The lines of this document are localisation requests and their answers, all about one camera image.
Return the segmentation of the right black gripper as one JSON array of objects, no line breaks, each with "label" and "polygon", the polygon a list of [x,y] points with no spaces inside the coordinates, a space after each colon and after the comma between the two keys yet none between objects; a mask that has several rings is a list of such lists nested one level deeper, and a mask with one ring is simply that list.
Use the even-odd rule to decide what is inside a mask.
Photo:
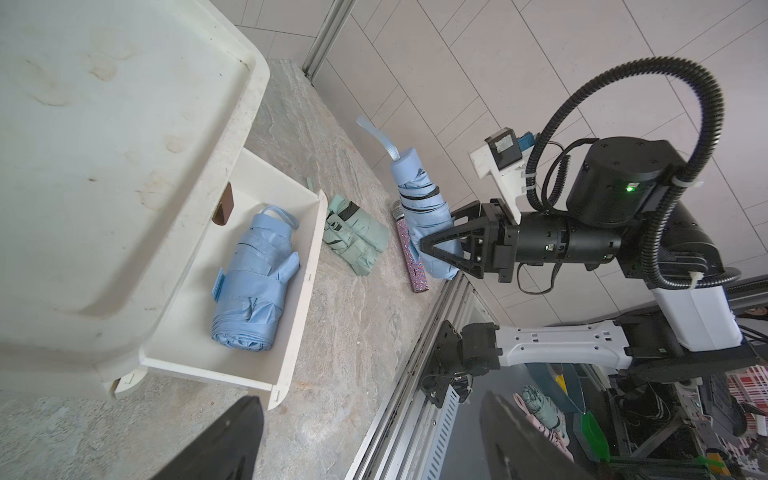
[{"label": "right black gripper", "polygon": [[[473,243],[473,252],[464,244]],[[588,226],[568,215],[527,212],[516,224],[497,202],[472,201],[451,212],[444,226],[419,241],[425,271],[454,278],[459,271],[482,279],[495,273],[512,281],[518,264],[583,264],[595,269],[617,257],[620,232]]]}]

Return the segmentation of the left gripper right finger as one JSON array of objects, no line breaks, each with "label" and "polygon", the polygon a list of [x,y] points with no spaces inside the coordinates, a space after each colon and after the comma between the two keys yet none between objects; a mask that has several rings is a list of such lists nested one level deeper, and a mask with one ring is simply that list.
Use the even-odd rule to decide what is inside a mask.
[{"label": "left gripper right finger", "polygon": [[591,475],[545,438],[504,397],[487,392],[480,428],[492,479],[590,479]]}]

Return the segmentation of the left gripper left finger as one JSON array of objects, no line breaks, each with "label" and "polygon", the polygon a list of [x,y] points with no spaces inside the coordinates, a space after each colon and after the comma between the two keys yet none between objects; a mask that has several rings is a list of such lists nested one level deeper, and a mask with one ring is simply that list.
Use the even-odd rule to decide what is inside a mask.
[{"label": "left gripper left finger", "polygon": [[258,396],[244,396],[153,479],[252,479],[264,431]]}]

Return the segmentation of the blue umbrella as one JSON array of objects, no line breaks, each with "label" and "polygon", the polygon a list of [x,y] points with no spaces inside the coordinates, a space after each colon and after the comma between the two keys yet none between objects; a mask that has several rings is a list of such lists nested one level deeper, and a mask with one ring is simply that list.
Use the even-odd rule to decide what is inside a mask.
[{"label": "blue umbrella", "polygon": [[255,214],[212,289],[212,339],[226,347],[261,352],[275,342],[288,284],[301,266],[292,234],[299,221],[268,205]]},{"label": "blue umbrella", "polygon": [[439,186],[430,178],[415,148],[399,150],[364,116],[358,116],[356,123],[378,140],[391,157],[390,172],[404,209],[412,243],[411,251],[422,263],[419,241],[447,223],[451,218],[449,204],[443,198]]}]

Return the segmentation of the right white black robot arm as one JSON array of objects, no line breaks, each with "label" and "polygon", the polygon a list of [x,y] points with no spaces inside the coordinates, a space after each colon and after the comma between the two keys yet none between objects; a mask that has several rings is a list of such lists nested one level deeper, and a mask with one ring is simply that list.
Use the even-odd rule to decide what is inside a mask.
[{"label": "right white black robot arm", "polygon": [[574,182],[570,148],[562,147],[543,180],[536,177],[539,136],[512,132],[488,139],[492,173],[519,177],[532,205],[516,213],[507,200],[456,210],[450,227],[424,237],[422,251],[476,278],[503,282],[514,267],[565,264],[595,269],[617,262],[625,277],[652,292],[662,316],[628,330],[623,368],[653,382],[677,382],[756,365],[759,351],[744,338],[725,287],[739,274],[726,268],[710,237],[682,204],[715,142],[701,137],[683,159],[665,140],[583,138],[587,155]]}]

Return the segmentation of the spare green umbrella outside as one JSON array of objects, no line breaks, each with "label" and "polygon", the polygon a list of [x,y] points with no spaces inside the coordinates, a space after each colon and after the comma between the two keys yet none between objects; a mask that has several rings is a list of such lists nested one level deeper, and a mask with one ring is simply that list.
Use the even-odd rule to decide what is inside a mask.
[{"label": "spare green umbrella outside", "polygon": [[566,431],[565,417],[559,407],[537,387],[526,385],[522,391],[523,402],[528,411],[547,429],[563,434]]}]

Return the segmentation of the green folded umbrella right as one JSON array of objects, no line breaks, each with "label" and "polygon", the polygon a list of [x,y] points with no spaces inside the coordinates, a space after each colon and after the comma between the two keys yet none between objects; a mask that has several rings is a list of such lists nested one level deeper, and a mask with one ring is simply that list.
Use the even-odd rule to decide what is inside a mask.
[{"label": "green folded umbrella right", "polygon": [[389,229],[355,202],[341,195],[335,195],[329,204],[329,211],[338,216],[378,253],[386,250],[390,238]]}]

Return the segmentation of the green folded umbrella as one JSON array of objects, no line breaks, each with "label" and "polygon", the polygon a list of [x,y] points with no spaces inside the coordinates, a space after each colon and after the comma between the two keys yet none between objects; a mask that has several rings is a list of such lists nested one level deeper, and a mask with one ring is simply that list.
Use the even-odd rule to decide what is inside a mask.
[{"label": "green folded umbrella", "polygon": [[355,202],[341,195],[335,195],[329,204],[329,211],[338,216],[378,253],[386,250],[390,238],[389,229]]},{"label": "green folded umbrella", "polygon": [[357,276],[370,275],[381,254],[380,250],[335,214],[326,218],[323,241]]}]

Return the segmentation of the green folded umbrella left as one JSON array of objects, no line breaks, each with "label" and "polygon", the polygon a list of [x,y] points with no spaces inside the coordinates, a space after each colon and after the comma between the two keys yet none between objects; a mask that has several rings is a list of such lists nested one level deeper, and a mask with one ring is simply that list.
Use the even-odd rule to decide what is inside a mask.
[{"label": "green folded umbrella left", "polygon": [[370,275],[381,254],[380,250],[335,214],[326,218],[323,241],[357,276]]}]

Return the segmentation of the purple glitter bottle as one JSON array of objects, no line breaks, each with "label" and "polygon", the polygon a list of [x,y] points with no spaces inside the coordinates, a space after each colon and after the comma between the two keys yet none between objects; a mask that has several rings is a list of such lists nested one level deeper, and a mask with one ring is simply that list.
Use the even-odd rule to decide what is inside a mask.
[{"label": "purple glitter bottle", "polygon": [[395,201],[392,205],[392,216],[412,291],[414,293],[426,292],[429,290],[426,272],[418,256],[411,251],[412,243],[408,225],[404,209],[399,201]]}]

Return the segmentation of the green plastic bin outside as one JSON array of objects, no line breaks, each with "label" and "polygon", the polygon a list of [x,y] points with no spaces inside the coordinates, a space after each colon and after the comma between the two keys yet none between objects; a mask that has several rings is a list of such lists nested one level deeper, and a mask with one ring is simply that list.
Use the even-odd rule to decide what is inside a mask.
[{"label": "green plastic bin outside", "polygon": [[595,462],[608,463],[611,460],[610,445],[591,411],[581,415],[577,429],[579,441],[589,458]]}]

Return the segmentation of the aluminium mounting rail frame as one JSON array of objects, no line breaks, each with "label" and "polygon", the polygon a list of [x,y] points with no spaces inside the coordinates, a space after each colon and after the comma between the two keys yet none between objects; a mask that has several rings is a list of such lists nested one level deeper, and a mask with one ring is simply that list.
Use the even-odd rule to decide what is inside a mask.
[{"label": "aluminium mounting rail frame", "polygon": [[392,393],[385,398],[352,461],[348,479],[437,479],[447,454],[458,401],[450,394],[442,408],[419,388],[440,326],[456,329],[494,320],[468,276],[445,283],[411,353],[402,362]]}]

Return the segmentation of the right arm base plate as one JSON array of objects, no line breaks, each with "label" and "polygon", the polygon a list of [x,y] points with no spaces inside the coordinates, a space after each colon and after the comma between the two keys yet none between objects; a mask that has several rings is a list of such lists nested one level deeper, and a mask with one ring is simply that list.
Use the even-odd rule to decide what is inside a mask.
[{"label": "right arm base plate", "polygon": [[441,409],[450,387],[464,403],[472,391],[472,377],[462,365],[462,339],[453,325],[444,320],[419,378],[419,389],[427,400]]}]

